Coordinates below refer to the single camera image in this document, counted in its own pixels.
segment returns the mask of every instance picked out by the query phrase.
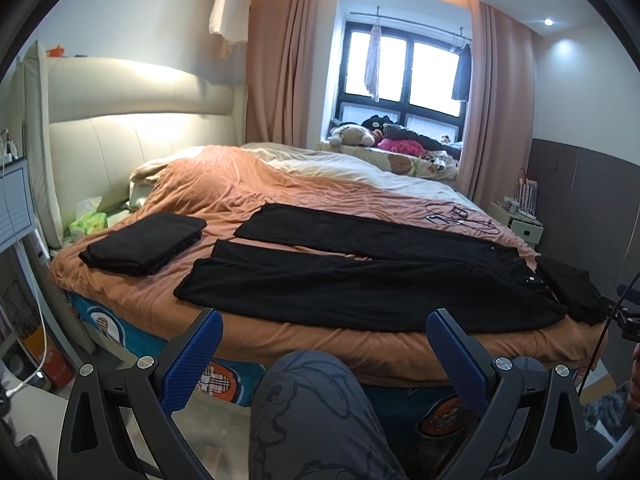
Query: orange blanket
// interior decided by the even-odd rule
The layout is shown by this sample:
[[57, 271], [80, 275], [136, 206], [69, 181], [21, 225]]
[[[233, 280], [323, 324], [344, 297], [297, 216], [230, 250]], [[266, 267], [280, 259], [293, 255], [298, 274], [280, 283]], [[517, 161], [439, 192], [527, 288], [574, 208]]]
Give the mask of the orange blanket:
[[[184, 332], [200, 309], [177, 300], [173, 291], [197, 258], [210, 255], [219, 238], [233, 232], [266, 202], [371, 216], [391, 222], [447, 229], [517, 247], [535, 266], [536, 253], [511, 230], [480, 234], [465, 226], [436, 226], [425, 220], [425, 206], [448, 213], [453, 203], [429, 202], [345, 180], [292, 176], [268, 166], [239, 148], [207, 146], [196, 158], [172, 162], [162, 173], [145, 206], [116, 227], [89, 235], [54, 259], [50, 278], [61, 288], [99, 301], [136, 327], [170, 339]], [[195, 215], [207, 221], [200, 242], [155, 276], [132, 278], [89, 269], [78, 258], [88, 244], [114, 229], [157, 211]], [[469, 211], [470, 219], [487, 220]], [[271, 365], [296, 349], [334, 354], [367, 383], [383, 386], [428, 386], [446, 375], [422, 333], [377, 333], [333, 330], [222, 314], [224, 335], [216, 356]], [[494, 356], [532, 356], [547, 366], [586, 366], [602, 326], [589, 327], [569, 318], [533, 332], [478, 335]]]

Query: pink curtain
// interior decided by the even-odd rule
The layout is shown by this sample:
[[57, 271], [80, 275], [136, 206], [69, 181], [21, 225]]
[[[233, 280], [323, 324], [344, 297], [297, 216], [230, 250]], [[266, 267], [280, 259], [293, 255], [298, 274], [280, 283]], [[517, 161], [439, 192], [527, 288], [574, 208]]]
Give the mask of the pink curtain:
[[513, 195], [527, 167], [535, 99], [531, 31], [472, 0], [471, 92], [456, 185], [475, 204]]
[[306, 147], [316, 0], [252, 0], [247, 142]]

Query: pink plush toy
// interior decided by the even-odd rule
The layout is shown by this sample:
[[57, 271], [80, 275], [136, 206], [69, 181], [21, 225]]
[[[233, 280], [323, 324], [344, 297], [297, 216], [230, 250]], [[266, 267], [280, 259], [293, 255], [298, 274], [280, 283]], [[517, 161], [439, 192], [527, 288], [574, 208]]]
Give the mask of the pink plush toy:
[[425, 152], [417, 140], [382, 139], [378, 147], [386, 152], [402, 153], [403, 155], [422, 156]]

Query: window pane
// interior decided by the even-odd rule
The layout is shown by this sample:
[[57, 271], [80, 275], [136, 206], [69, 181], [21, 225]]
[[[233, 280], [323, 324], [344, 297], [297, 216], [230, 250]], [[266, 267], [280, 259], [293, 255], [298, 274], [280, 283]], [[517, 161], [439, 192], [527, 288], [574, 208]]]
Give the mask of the window pane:
[[393, 122], [398, 122], [398, 113], [392, 112], [390, 110], [383, 110], [381, 108], [376, 107], [368, 107], [363, 105], [352, 105], [348, 103], [342, 104], [342, 113], [340, 115], [340, 120], [343, 123], [358, 123], [362, 124], [365, 120], [369, 119], [371, 116], [378, 115], [380, 117], [384, 117], [385, 115], [389, 117]]
[[[347, 63], [347, 94], [369, 95], [364, 86], [364, 69], [369, 49], [368, 32], [352, 32], [349, 60]], [[382, 37], [380, 44], [380, 99], [398, 102], [402, 95], [406, 41], [398, 38]]]
[[409, 102], [458, 117], [460, 102], [451, 99], [458, 58], [436, 46], [415, 43]]
[[418, 134], [431, 137], [431, 139], [440, 140], [440, 137], [443, 135], [449, 136], [449, 140], [452, 143], [456, 142], [456, 134], [458, 132], [457, 126], [451, 126], [451, 124], [439, 123], [438, 121], [413, 115], [407, 115], [406, 127]]

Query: hanging white cloth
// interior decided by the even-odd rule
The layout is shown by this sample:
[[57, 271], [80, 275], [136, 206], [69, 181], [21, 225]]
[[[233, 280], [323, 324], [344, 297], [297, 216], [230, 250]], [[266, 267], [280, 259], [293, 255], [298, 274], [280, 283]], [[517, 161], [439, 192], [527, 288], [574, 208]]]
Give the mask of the hanging white cloth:
[[209, 19], [209, 33], [225, 40], [223, 55], [236, 43], [249, 39], [249, 6], [251, 0], [216, 0]]
[[380, 100], [378, 85], [380, 82], [380, 43], [382, 42], [382, 30], [376, 23], [371, 29], [369, 49], [367, 50], [367, 63], [364, 67], [364, 86], [371, 94], [373, 100]]

